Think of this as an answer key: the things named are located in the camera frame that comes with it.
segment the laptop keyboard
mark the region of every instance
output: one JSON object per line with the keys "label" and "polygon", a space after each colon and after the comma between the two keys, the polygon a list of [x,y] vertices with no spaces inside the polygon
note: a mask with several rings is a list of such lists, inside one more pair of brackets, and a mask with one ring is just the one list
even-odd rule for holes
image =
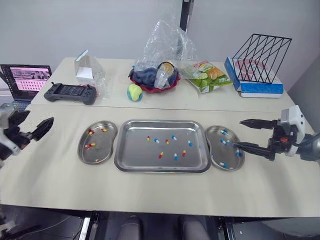
{"label": "laptop keyboard", "polygon": [[14,109],[18,112],[22,112],[26,109],[26,107],[30,104],[30,103],[24,103],[24,102],[18,102],[18,101],[13,101],[11,103],[14,107]]}

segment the snack bag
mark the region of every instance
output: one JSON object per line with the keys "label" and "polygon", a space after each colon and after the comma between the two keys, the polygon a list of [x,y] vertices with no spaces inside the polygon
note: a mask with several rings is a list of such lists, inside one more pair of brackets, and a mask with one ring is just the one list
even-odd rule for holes
{"label": "snack bag", "polygon": [[208,61],[198,62],[181,70],[200,93],[209,93],[224,85],[232,84],[228,76]]}

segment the blue and white box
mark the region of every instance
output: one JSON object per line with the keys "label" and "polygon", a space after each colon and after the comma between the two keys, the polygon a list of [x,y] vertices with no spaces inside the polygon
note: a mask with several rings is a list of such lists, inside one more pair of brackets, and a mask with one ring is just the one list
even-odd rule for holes
{"label": "blue and white box", "polygon": [[[234,89],[241,92],[242,97],[280,98],[284,93],[284,86],[282,82],[277,76],[275,76],[275,73],[268,66],[265,66],[265,71],[262,71],[261,67],[263,66],[260,65],[260,62],[255,65],[253,62],[249,62],[248,59],[243,61],[238,57],[235,57],[234,59],[232,57],[227,57],[224,62],[224,67],[233,82]],[[259,76],[263,80],[266,78],[269,78],[270,80],[274,78],[274,80],[272,83],[256,82],[256,76]]]}

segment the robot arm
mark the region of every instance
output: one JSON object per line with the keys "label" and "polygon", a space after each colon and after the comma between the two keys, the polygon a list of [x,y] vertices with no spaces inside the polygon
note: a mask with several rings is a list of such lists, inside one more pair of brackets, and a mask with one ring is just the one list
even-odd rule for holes
{"label": "robot arm", "polygon": [[282,110],[278,120],[247,119],[240,123],[253,129],[273,129],[273,135],[267,148],[250,142],[234,142],[239,149],[271,161],[281,153],[288,157],[299,154],[306,161],[320,160],[320,133],[305,134],[305,119],[298,105]]}
{"label": "robot arm", "polygon": [[18,126],[26,120],[30,111],[13,113],[12,111],[13,108],[10,105],[3,105],[0,108],[0,160],[2,165],[2,161],[11,154],[18,155],[30,143],[30,140],[39,141],[54,123],[54,118],[51,117],[38,124],[33,132],[20,132]]}
{"label": "robot arm", "polygon": [[[40,122],[33,132],[24,133],[18,126],[26,120],[30,111],[13,111],[14,108],[10,104],[0,106],[0,168],[4,165],[4,160],[10,155],[18,155],[32,139],[39,141],[54,123],[54,118],[50,117]],[[13,222],[6,222],[0,204],[0,240],[14,240],[41,227],[36,225],[11,234],[9,230],[14,225]]]}

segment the game controller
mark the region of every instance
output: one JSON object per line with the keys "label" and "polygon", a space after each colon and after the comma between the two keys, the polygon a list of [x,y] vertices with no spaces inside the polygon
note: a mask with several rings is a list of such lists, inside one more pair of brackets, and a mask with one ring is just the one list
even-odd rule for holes
{"label": "game controller", "polygon": [[96,100],[97,90],[90,85],[63,85],[52,83],[52,87],[43,95],[45,99],[54,102],[57,99],[73,100],[83,102],[85,105],[92,105]]}

